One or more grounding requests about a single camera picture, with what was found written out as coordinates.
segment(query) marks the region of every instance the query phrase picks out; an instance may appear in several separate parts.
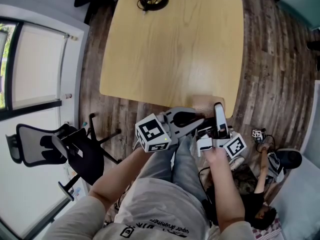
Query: white cube with marker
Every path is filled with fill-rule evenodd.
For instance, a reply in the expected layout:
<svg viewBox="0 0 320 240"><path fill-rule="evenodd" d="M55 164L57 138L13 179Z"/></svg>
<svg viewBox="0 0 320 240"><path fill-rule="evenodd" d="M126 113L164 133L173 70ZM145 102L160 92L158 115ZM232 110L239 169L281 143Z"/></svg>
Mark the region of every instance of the white cube with marker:
<svg viewBox="0 0 320 240"><path fill-rule="evenodd" d="M137 122L135 134L145 152L167 150L172 141L155 114Z"/></svg>

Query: black shirt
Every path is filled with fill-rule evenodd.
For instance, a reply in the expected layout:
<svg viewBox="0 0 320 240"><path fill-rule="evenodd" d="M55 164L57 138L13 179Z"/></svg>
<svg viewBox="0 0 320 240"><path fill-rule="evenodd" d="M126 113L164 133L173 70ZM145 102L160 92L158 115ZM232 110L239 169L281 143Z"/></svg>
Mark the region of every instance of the black shirt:
<svg viewBox="0 0 320 240"><path fill-rule="evenodd" d="M207 204L202 202L202 205L206 210L208 218L213 222L213 224L218 225L214 186L209 187L206 193L209 196L212 205L208 205L208 202ZM251 224L251 222L255 219L256 214L264 204L264 193L249 193L241 194L240 196L245 211L244 220Z"/></svg>
<svg viewBox="0 0 320 240"><path fill-rule="evenodd" d="M244 220L251 223L264 204L264 193L241 194L240 196L244 205Z"/></svg>

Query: table top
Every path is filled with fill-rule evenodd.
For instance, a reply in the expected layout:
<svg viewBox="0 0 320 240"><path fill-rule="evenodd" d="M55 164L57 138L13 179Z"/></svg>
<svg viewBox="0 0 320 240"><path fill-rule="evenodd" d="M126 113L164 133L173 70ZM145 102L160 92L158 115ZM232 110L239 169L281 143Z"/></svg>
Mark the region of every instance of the table top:
<svg viewBox="0 0 320 240"><path fill-rule="evenodd" d="M117 3L101 94L166 107L191 107L192 95L213 95L224 98L231 117L242 68L242 0L169 0L147 13L137 2Z"/></svg>

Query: wooden floor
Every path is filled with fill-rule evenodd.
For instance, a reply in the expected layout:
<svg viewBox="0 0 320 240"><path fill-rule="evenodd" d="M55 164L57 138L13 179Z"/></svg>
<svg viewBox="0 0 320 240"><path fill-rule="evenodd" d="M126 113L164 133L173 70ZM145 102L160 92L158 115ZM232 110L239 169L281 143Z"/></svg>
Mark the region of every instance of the wooden floor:
<svg viewBox="0 0 320 240"><path fill-rule="evenodd" d="M299 149L304 140L313 103L316 56L306 49L307 41L320 40L274 0L242 0L244 11L244 48L241 79L233 117L228 120L242 134L247 149L243 155L253 173L259 172L259 156L251 137L252 129L266 128L277 147ZM96 134L103 138L117 128L122 133L105 144L117 159L133 151L135 123L165 107L109 97L99 92L101 66L111 10L102 7L91 19L84 56L79 106L79 125L94 119Z"/></svg>

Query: white t-shirt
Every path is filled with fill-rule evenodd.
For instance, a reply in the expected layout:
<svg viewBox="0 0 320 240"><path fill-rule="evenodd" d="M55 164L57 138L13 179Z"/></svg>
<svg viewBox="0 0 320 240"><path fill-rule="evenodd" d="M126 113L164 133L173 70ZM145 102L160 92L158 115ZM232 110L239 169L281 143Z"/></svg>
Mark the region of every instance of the white t-shirt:
<svg viewBox="0 0 320 240"><path fill-rule="evenodd" d="M105 208L92 196L83 197L57 219L43 239L69 240L206 240L209 222L193 195L155 178L137 179L122 201L119 213L103 228ZM227 227L221 240L253 240L248 222Z"/></svg>

